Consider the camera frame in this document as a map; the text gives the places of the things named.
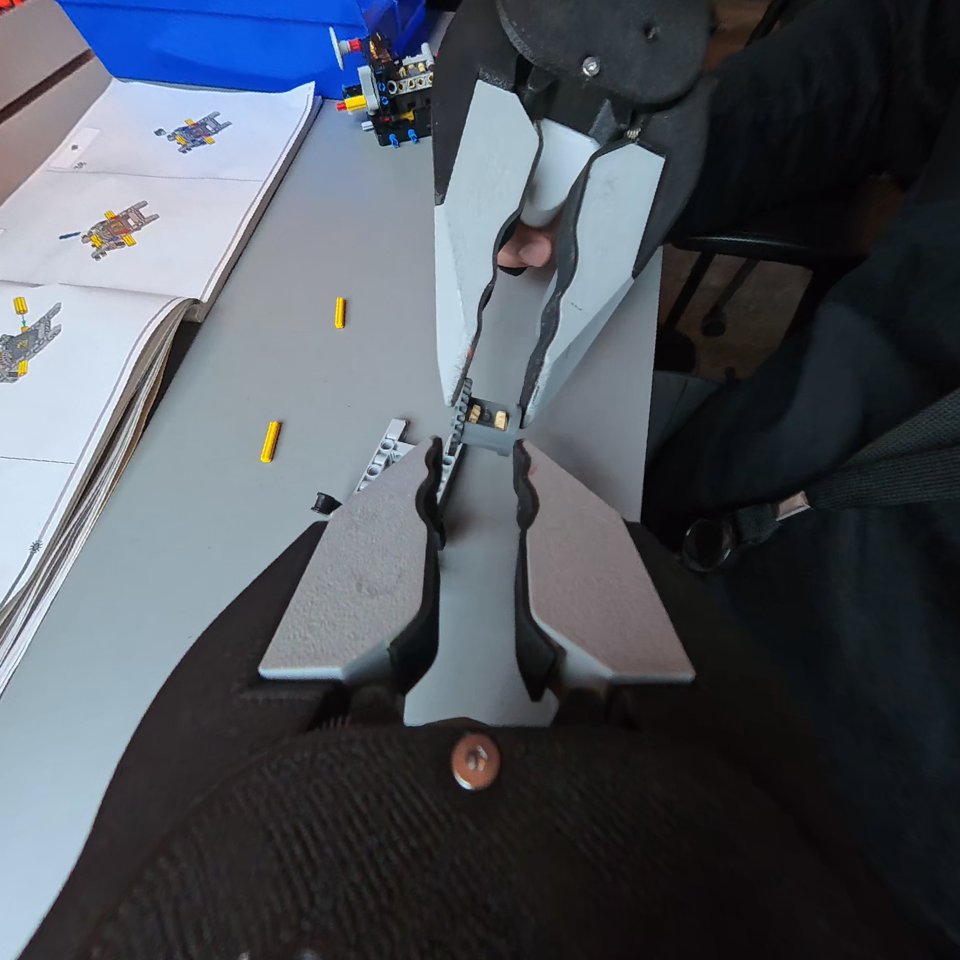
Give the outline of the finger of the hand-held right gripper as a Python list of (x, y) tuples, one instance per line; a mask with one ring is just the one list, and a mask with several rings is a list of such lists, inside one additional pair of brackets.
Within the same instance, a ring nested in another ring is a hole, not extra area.
[(500, 241), (522, 209), (541, 150), (540, 129), (518, 96), (476, 80), (434, 215), (436, 348), (447, 406), (457, 401), (470, 370)]
[(625, 141), (595, 153), (571, 187), (556, 237), (555, 278), (524, 375), (525, 423), (557, 395), (633, 286), (665, 163)]

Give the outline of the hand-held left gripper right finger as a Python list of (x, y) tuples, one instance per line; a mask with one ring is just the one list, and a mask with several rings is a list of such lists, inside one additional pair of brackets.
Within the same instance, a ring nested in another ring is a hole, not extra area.
[(512, 449), (514, 649), (530, 699), (680, 686), (695, 668), (620, 513), (528, 440)]

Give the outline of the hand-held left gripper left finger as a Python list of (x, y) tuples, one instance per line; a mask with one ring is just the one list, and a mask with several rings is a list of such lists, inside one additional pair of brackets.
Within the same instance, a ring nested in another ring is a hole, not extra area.
[(259, 665), (266, 681), (407, 694), (439, 649), (443, 442), (426, 438), (335, 510)]

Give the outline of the grey beam frame assembly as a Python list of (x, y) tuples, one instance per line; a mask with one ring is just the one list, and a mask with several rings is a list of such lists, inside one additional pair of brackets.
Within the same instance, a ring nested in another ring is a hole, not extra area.
[[(400, 462), (402, 458), (411, 450), (414, 450), (414, 444), (405, 440), (409, 421), (401, 418), (394, 418), (379, 441), (377, 450), (368, 461), (366, 468), (361, 475), (354, 493), (359, 494), (381, 474), (384, 474), (390, 466)], [(455, 476), (463, 448), (463, 425), (454, 423), (453, 430), (449, 435), (442, 451), (440, 462), (440, 479), (437, 490), (438, 511), (442, 515), (446, 510), (446, 505), (450, 494), (450, 484)], [(341, 501), (337, 500), (331, 494), (318, 492), (316, 500), (311, 510), (324, 517), (329, 518), (337, 509), (342, 506)]]

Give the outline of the grey toy differential gear assembly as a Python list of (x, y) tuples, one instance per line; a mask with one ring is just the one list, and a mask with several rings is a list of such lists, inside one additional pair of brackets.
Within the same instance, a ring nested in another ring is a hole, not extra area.
[(509, 457), (522, 428), (522, 407), (483, 399), (474, 393), (473, 386), (472, 378), (463, 379), (452, 408), (451, 426), (456, 443)]

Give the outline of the person's right hand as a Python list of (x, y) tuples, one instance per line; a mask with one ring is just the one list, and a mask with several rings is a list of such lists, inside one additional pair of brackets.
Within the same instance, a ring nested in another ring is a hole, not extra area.
[(559, 220), (543, 226), (516, 221), (512, 233), (498, 251), (498, 268), (516, 273), (550, 266), (555, 258), (558, 224)]

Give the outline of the black round badge reel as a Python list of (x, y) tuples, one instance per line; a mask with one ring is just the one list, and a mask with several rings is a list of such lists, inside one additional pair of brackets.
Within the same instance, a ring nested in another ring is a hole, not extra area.
[(733, 519), (700, 518), (685, 531), (678, 558), (688, 570), (709, 574), (720, 569), (738, 546), (738, 529)]

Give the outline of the multicoloured toy chassis assembly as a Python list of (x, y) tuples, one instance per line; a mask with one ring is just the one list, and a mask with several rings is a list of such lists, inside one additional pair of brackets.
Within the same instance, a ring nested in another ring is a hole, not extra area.
[(358, 82), (342, 86), (337, 113), (363, 115), (361, 129), (372, 133), (381, 147), (398, 149), (430, 138), (435, 70), (430, 44), (423, 42), (416, 53), (399, 56), (379, 32), (342, 39), (329, 28), (329, 34), (342, 69), (348, 55), (364, 58), (357, 69)]

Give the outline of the black office chair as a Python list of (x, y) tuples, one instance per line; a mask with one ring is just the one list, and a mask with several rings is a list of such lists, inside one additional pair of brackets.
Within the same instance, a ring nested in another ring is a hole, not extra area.
[(770, 233), (743, 231), (695, 236), (677, 244), (683, 251), (697, 255), (676, 295), (666, 319), (658, 326), (654, 348), (654, 369), (673, 374), (690, 375), (697, 365), (697, 347), (690, 337), (680, 332), (679, 324), (714, 259), (719, 256), (742, 258), (734, 278), (727, 284), (702, 321), (707, 336), (726, 330), (722, 318), (724, 308), (746, 282), (750, 273), (762, 262), (777, 263), (810, 271), (810, 280), (800, 298), (785, 337), (791, 338), (808, 327), (825, 295), (846, 274), (867, 257), (865, 250), (852, 246), (824, 246), (801, 242), (796, 238), (775, 237)]

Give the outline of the blue plastic bin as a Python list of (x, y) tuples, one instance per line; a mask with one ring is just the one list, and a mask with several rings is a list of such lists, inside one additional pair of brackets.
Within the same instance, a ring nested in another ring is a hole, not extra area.
[(433, 29), (423, 1), (60, 1), (114, 77), (219, 90), (286, 92), (310, 82), (339, 99), (363, 57), (341, 69), (340, 40), (372, 32), (401, 54)]

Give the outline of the building instruction booklet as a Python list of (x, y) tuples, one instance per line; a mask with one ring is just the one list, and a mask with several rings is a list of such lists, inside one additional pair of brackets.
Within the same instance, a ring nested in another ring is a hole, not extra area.
[(1, 685), (322, 106), (114, 78), (1, 211)]

